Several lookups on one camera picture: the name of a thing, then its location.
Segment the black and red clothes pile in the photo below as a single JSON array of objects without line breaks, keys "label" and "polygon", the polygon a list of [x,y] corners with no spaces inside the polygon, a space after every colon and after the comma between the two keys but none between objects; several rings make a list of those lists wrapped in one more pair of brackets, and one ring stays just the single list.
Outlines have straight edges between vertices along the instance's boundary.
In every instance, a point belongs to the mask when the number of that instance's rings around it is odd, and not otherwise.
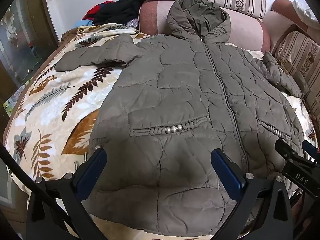
[{"label": "black and red clothes pile", "polygon": [[90,9],[82,20],[91,20],[93,25],[106,23],[127,24],[137,19],[140,7],[146,0],[105,1]]}]

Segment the wooden glass door cabinet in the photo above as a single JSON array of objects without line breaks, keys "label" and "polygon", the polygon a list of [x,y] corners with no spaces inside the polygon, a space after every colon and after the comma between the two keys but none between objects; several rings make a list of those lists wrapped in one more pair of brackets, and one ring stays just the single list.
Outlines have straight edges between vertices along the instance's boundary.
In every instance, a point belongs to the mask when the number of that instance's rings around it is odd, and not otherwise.
[{"label": "wooden glass door cabinet", "polygon": [[1,104],[29,81],[59,44],[45,0],[13,0],[1,18]]}]

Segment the pink bolster pillow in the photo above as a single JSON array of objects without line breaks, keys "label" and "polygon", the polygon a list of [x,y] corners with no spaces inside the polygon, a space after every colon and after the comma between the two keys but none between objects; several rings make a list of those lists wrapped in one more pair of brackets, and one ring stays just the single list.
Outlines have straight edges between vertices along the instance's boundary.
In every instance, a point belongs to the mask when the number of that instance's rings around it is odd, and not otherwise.
[{"label": "pink bolster pillow", "polygon": [[[167,16],[174,1],[151,1],[143,3],[139,10],[139,29],[149,35],[169,34]],[[264,23],[240,12],[225,9],[231,19],[231,34],[228,40],[240,48],[266,52],[271,49],[270,35]]]}]

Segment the striped floral side cushion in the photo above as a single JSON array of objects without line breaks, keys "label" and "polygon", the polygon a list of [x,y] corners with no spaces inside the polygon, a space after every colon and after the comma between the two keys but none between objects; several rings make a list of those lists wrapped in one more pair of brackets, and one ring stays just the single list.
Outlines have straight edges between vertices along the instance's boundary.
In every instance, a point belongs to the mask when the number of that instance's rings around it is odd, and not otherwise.
[{"label": "striped floral side cushion", "polygon": [[294,78],[312,120],[319,126],[319,45],[293,31],[280,42],[274,56]]}]

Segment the olive quilted hooded jacket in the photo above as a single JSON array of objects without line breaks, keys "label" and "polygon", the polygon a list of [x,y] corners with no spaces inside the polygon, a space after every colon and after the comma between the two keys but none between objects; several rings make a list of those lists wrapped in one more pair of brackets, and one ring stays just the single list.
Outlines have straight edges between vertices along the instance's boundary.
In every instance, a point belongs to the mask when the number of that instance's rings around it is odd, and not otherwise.
[{"label": "olive quilted hooded jacket", "polygon": [[227,44],[231,19],[204,0],[176,0],[170,34],[138,43],[121,34],[78,48],[58,72],[82,66],[123,70],[89,138],[107,165],[84,205],[100,219],[166,236],[217,232],[234,202],[211,163],[219,148],[244,172],[272,179],[284,167],[277,139],[301,153],[303,128],[286,99],[301,97],[276,59]]}]

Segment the leaf pattern plush blanket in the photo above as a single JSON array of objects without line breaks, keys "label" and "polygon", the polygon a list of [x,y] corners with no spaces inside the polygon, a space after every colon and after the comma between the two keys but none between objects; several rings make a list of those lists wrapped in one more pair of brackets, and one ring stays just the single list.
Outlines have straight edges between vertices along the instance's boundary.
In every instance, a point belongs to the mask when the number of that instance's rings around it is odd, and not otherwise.
[{"label": "leaf pattern plush blanket", "polygon": [[[99,109],[123,70],[90,65],[58,72],[57,63],[69,51],[101,46],[121,34],[129,34],[135,43],[152,37],[119,24],[79,28],[21,94],[4,144],[31,179],[60,179],[73,172],[86,153],[92,153],[89,138]],[[301,97],[286,95],[303,128],[304,140],[316,144],[315,128]]]}]

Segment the pink pillow with white cloth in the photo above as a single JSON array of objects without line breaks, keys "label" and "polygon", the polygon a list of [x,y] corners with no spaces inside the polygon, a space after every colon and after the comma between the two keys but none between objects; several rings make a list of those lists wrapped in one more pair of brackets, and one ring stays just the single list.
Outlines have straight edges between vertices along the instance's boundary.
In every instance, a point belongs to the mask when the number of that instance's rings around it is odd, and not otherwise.
[{"label": "pink pillow with white cloth", "polygon": [[304,10],[296,5],[296,1],[275,0],[271,8],[294,22],[304,31],[319,30],[319,22],[304,14]]}]

